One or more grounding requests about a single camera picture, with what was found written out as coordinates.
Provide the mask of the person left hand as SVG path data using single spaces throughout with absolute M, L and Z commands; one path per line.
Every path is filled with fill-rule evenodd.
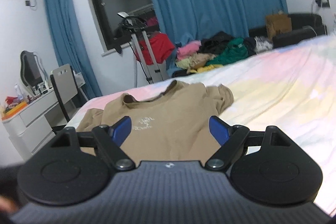
M 12 214 L 19 210 L 19 206 L 11 198 L 0 196 L 0 211 Z

